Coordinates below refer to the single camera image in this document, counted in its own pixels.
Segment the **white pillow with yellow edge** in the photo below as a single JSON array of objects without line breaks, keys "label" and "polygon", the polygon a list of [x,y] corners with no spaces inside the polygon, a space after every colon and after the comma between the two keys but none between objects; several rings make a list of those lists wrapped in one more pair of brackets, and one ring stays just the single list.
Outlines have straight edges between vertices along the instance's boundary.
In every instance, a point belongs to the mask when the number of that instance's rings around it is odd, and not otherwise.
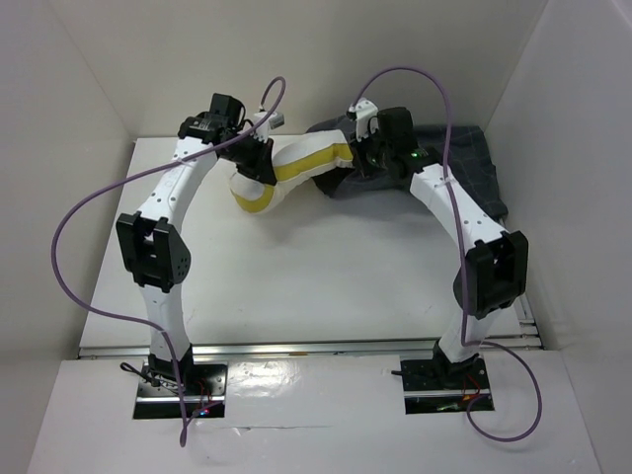
[{"label": "white pillow with yellow edge", "polygon": [[353,159],[351,146],[340,130],[305,133],[273,154],[275,185],[257,182],[235,171],[228,186],[245,212],[262,214],[309,179],[336,169],[351,169]]}]

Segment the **dark grey checked pillowcase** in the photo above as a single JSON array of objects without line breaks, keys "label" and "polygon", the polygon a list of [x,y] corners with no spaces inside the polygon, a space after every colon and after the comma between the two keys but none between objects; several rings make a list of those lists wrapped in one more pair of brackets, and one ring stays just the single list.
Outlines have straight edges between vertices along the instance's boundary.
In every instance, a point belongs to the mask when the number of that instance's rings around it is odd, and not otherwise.
[{"label": "dark grey checked pillowcase", "polygon": [[[463,189],[493,219],[509,215],[500,196],[496,167],[483,130],[477,125],[455,125],[449,145],[449,167]],[[351,198],[361,193],[400,190],[384,171],[369,177],[353,168],[336,168],[313,178],[316,187],[329,198]]]}]

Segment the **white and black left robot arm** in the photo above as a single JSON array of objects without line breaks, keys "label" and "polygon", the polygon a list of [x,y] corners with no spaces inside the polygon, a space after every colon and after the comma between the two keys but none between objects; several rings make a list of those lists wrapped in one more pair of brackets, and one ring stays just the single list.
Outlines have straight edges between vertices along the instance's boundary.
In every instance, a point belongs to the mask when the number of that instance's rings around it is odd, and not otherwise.
[{"label": "white and black left robot arm", "polygon": [[173,168],[162,175],[135,213],[118,217],[123,265],[140,288],[152,325],[149,371],[174,394],[187,392],[195,382],[193,346],[182,303],[182,284],[192,265],[181,236],[186,213],[206,174],[221,158],[250,178],[275,184],[274,142],[269,134],[283,123],[282,114],[265,110],[246,119],[239,100],[213,95],[208,110],[181,123]]}]

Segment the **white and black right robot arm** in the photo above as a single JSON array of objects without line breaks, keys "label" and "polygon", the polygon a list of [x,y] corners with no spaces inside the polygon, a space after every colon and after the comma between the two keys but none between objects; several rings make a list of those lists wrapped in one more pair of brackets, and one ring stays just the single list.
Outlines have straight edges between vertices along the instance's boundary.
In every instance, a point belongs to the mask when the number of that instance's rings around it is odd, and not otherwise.
[{"label": "white and black right robot arm", "polygon": [[381,110],[362,100],[347,116],[355,125],[351,148],[360,170],[384,171],[433,214],[457,247],[457,313],[431,360],[409,376],[423,387],[455,389],[474,371],[493,324],[525,291],[528,241],[479,206],[440,152],[419,144],[406,108]]}]

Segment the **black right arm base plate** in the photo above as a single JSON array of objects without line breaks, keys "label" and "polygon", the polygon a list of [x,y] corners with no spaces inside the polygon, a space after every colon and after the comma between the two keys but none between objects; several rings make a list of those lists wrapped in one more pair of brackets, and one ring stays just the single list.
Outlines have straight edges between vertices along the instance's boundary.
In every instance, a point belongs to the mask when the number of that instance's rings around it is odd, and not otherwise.
[{"label": "black right arm base plate", "polygon": [[472,401],[472,412],[495,410],[487,367],[479,355],[451,373],[439,372],[431,359],[402,359],[391,374],[401,381],[407,415],[464,413]]}]

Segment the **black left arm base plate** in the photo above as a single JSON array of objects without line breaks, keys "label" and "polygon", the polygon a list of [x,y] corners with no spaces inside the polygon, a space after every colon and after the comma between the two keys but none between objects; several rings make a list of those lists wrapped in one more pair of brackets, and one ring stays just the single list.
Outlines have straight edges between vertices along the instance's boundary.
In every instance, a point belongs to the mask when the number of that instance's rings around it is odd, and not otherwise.
[{"label": "black left arm base plate", "polygon": [[[137,376],[137,390],[133,410],[135,420],[166,420],[181,417],[178,385],[162,375],[152,374],[147,362],[140,369],[128,362],[119,368]],[[193,366],[191,377],[185,382],[184,403],[187,417],[220,419],[225,416],[226,363],[205,363]]]}]

